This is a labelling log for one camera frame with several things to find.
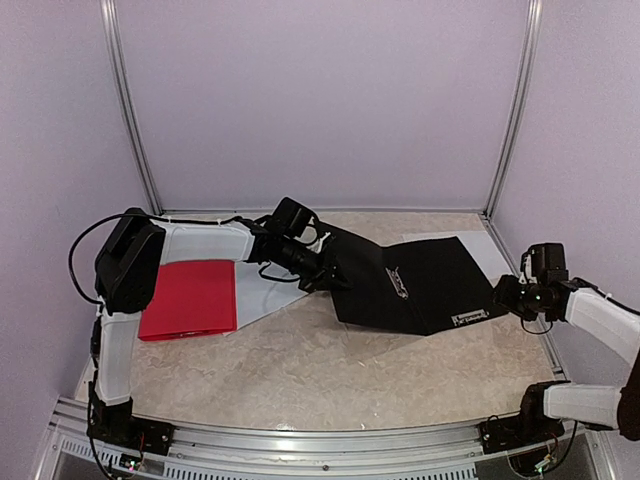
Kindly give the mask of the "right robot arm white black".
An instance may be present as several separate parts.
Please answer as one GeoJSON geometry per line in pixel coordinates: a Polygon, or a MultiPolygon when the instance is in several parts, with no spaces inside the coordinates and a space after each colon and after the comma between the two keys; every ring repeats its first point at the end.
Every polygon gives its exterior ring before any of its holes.
{"type": "Polygon", "coordinates": [[[493,299],[523,323],[542,317],[558,327],[553,340],[568,369],[565,380],[526,388],[507,421],[518,442],[550,436],[565,420],[638,441],[638,310],[570,275],[560,243],[529,246],[519,274],[502,276],[493,299]]]}

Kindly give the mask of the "aluminium frame post left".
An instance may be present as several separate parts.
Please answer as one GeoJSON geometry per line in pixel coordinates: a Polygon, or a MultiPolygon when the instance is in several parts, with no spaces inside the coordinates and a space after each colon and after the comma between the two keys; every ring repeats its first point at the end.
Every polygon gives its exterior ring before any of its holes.
{"type": "Polygon", "coordinates": [[[133,95],[129,85],[124,48],[119,28],[117,2],[114,0],[101,0],[99,4],[116,94],[125,131],[132,150],[135,168],[140,178],[149,208],[154,214],[162,214],[164,212],[163,205],[147,158],[135,111],[133,95]]]}

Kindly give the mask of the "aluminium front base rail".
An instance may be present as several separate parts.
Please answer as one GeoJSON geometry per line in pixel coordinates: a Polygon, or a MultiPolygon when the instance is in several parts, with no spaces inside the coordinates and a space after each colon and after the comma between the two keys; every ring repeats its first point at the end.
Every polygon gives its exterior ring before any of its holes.
{"type": "Polygon", "coordinates": [[[525,447],[487,454],[476,420],[361,431],[279,431],[177,422],[162,455],[146,452],[128,471],[130,450],[90,440],[85,403],[57,401],[32,479],[514,479],[525,447]]]}

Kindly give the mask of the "aluminium frame post right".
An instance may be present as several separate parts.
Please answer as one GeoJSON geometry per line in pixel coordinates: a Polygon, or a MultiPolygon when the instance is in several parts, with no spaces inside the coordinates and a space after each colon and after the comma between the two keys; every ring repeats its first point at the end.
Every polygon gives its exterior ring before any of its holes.
{"type": "Polygon", "coordinates": [[[507,119],[506,132],[502,141],[496,171],[492,180],[489,196],[483,215],[491,223],[496,215],[518,139],[519,129],[524,116],[535,56],[541,29],[543,11],[542,0],[528,2],[525,34],[516,76],[515,90],[507,119]]]}

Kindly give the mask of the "red clip file folder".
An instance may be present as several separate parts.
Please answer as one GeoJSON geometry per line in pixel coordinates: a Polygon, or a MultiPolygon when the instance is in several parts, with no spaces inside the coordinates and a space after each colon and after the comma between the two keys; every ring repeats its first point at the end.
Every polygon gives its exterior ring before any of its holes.
{"type": "Polygon", "coordinates": [[[236,315],[234,262],[169,263],[159,268],[138,338],[155,342],[229,333],[236,330],[236,315]]]}

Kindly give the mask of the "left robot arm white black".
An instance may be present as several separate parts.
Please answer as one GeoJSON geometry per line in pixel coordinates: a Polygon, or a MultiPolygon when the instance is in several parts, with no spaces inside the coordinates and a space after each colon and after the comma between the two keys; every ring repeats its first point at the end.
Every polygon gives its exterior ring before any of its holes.
{"type": "Polygon", "coordinates": [[[307,294],[351,288],[334,239],[290,198],[257,219],[120,215],[95,261],[102,430],[121,445],[140,434],[121,407],[131,402],[135,341],[232,333],[307,294]]]}

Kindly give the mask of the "aluminium frame rail back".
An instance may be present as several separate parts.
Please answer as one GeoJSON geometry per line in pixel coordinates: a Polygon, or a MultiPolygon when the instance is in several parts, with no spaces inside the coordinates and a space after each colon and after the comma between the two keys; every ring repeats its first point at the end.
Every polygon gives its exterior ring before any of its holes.
{"type": "MultiPolygon", "coordinates": [[[[269,214],[276,207],[267,207],[267,208],[249,208],[249,209],[165,209],[162,211],[161,215],[163,216],[204,216],[204,215],[214,215],[214,216],[230,216],[231,214],[240,214],[240,215],[258,215],[258,214],[269,214]]],[[[474,208],[418,208],[418,209],[409,209],[409,208],[382,208],[382,207],[335,207],[335,208],[321,208],[321,207],[308,207],[312,211],[317,214],[325,214],[325,213],[434,213],[434,214],[473,214],[483,216],[485,215],[485,209],[474,209],[474,208]]]]}

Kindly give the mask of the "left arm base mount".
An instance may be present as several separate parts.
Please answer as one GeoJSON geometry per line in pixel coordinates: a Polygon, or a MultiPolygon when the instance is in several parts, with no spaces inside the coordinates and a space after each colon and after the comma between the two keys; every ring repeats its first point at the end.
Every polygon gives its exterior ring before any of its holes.
{"type": "Polygon", "coordinates": [[[175,426],[171,423],[136,417],[128,409],[116,406],[93,410],[88,435],[104,443],[167,456],[175,426]]]}

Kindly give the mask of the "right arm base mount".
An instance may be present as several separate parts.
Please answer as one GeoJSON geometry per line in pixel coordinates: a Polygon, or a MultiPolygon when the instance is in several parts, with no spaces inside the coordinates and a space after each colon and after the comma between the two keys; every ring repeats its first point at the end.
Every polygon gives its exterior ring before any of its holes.
{"type": "Polygon", "coordinates": [[[520,414],[498,417],[492,415],[478,425],[484,454],[518,449],[540,442],[555,440],[565,433],[561,420],[525,421],[520,414]]]}

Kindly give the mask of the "black clip file folder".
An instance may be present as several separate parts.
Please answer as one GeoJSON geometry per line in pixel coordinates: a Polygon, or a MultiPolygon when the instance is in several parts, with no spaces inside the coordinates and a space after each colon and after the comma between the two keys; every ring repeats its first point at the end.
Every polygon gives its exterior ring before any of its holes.
{"type": "Polygon", "coordinates": [[[380,246],[338,227],[330,249],[350,282],[333,290],[337,319],[345,324],[430,336],[456,328],[451,317],[485,309],[491,320],[507,314],[494,304],[493,287],[456,237],[380,246]],[[385,271],[399,268],[409,299],[399,298],[385,271]]]}

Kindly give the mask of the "blank white paper sheet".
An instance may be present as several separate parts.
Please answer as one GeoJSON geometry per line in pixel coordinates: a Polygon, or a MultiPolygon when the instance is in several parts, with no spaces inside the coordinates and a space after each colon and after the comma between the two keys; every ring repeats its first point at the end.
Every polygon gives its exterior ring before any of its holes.
{"type": "Polygon", "coordinates": [[[458,238],[485,276],[490,280],[498,280],[504,274],[511,274],[511,268],[486,231],[446,231],[404,234],[405,242],[458,238]]]}

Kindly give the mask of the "aluminium frame post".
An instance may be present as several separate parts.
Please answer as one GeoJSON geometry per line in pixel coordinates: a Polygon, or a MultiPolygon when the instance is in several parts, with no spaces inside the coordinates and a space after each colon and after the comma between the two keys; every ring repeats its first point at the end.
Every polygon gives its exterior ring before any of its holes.
{"type": "Polygon", "coordinates": [[[125,131],[132,150],[135,168],[140,178],[149,208],[154,214],[162,214],[164,212],[163,205],[147,158],[135,111],[133,95],[129,85],[124,48],[119,28],[117,2],[114,0],[101,0],[99,4],[116,94],[125,131]]]}
{"type": "Polygon", "coordinates": [[[525,34],[516,76],[515,90],[507,119],[506,132],[502,141],[496,171],[492,180],[489,196],[483,215],[491,223],[496,215],[518,139],[519,129],[524,116],[535,56],[541,29],[543,11],[542,0],[528,2],[525,34]]]}

